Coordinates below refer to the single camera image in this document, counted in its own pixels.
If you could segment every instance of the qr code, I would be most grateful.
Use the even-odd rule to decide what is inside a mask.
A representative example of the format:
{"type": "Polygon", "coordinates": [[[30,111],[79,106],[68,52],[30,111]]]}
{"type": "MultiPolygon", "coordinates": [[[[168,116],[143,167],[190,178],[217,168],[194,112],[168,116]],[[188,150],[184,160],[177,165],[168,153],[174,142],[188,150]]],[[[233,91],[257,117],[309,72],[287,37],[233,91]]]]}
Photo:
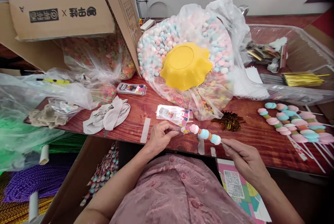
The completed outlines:
{"type": "Polygon", "coordinates": [[[227,193],[231,197],[245,198],[242,184],[240,181],[239,173],[233,171],[224,170],[225,183],[227,187],[227,193]]]}

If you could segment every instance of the pink blouse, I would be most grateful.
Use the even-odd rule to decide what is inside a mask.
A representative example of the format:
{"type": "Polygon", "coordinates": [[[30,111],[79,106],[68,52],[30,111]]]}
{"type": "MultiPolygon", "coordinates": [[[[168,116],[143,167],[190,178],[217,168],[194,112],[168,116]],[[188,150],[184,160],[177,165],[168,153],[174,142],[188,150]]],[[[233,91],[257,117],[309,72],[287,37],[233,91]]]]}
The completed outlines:
{"type": "Polygon", "coordinates": [[[254,223],[201,161],[177,154],[145,167],[112,223],[254,223]]]}

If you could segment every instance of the logo on box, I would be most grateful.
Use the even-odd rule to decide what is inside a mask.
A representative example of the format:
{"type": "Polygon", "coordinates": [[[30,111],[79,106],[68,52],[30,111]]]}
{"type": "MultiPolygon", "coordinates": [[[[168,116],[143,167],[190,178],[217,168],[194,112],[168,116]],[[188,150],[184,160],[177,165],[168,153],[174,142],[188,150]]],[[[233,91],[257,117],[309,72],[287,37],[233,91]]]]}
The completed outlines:
{"type": "Polygon", "coordinates": [[[47,10],[30,11],[29,16],[30,16],[30,22],[31,23],[59,20],[58,9],[57,8],[47,9],[47,10]]]}

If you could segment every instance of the purple tinsel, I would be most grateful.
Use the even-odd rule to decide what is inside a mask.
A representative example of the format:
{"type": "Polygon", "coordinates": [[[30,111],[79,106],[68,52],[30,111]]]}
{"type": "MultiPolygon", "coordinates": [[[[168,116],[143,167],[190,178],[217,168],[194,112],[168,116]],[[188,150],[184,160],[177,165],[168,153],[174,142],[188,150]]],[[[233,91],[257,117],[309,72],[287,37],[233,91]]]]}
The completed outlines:
{"type": "Polygon", "coordinates": [[[51,154],[46,165],[12,172],[3,202],[25,202],[38,191],[38,198],[54,196],[64,182],[77,154],[51,154]]]}

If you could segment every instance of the hand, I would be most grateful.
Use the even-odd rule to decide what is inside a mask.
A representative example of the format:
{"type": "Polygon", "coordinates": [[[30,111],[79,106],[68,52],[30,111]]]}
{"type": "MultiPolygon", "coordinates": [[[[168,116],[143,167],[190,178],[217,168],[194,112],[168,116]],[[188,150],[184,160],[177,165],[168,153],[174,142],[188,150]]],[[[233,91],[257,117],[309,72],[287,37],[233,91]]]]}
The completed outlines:
{"type": "Polygon", "coordinates": [[[179,132],[175,131],[175,127],[169,124],[168,121],[162,121],[152,127],[151,137],[145,148],[148,148],[156,156],[167,147],[170,139],[178,134],[179,132]]]}
{"type": "Polygon", "coordinates": [[[225,154],[231,156],[239,173],[255,189],[271,182],[270,174],[255,147],[234,139],[221,139],[221,142],[225,154]]]}

